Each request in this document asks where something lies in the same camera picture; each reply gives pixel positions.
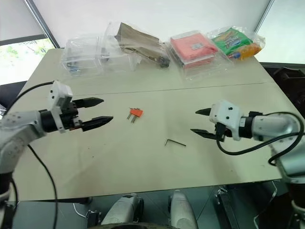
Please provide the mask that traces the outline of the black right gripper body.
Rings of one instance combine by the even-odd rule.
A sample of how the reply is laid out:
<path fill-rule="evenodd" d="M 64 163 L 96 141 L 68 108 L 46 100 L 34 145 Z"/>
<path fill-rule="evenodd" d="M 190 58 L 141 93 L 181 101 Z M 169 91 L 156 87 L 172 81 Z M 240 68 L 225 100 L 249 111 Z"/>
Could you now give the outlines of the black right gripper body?
<path fill-rule="evenodd" d="M 224 142 L 226 137 L 232 138 L 232 131 L 229 130 L 224 124 L 216 123 L 215 135 L 217 141 Z"/>

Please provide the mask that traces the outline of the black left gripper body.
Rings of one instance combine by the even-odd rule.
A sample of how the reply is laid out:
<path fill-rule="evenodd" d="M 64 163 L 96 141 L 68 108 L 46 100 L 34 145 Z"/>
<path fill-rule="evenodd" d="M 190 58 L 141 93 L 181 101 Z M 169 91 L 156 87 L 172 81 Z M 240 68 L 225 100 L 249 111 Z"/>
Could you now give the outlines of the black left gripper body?
<path fill-rule="evenodd" d="M 82 120 L 79 118 L 78 108 L 84 106 L 83 100 L 73 100 L 61 109 L 61 121 L 65 130 L 74 130 L 82 127 Z"/>

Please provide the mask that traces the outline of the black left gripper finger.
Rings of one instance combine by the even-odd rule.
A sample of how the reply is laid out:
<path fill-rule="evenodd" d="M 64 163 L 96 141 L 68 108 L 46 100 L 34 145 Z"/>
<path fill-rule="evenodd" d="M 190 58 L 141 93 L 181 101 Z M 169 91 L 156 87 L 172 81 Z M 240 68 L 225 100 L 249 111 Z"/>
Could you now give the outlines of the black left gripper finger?
<path fill-rule="evenodd" d="M 113 116 L 99 116 L 96 118 L 93 118 L 89 121 L 82 122 L 81 129 L 82 131 L 89 131 L 96 128 L 99 128 L 107 123 L 109 123 L 113 119 Z"/>
<path fill-rule="evenodd" d="M 101 98 L 96 98 L 96 97 L 88 97 L 88 98 L 83 98 L 83 99 L 78 99 L 78 100 L 73 100 L 72 101 L 72 108 L 73 109 L 79 109 L 79 108 L 89 108 L 96 106 L 100 103 L 103 103 L 104 100 Z"/>

